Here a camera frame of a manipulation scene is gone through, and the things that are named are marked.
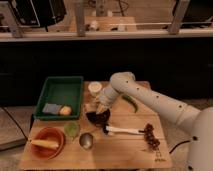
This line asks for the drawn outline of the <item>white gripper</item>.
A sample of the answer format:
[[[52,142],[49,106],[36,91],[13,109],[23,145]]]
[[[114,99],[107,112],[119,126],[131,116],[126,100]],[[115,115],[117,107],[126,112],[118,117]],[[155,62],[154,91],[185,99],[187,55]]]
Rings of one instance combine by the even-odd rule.
[[[108,84],[104,87],[100,94],[99,94],[99,105],[97,107],[96,113],[102,114],[105,112],[118,98],[119,93],[110,85]]]

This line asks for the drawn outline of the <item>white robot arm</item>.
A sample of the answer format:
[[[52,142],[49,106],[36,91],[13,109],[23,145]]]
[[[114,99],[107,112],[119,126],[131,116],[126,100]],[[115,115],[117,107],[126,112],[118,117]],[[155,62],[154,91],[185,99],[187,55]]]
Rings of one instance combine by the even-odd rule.
[[[188,171],[213,171],[213,107],[199,110],[139,85],[132,72],[118,72],[99,94],[96,113],[110,108],[120,94],[132,96],[191,136]]]

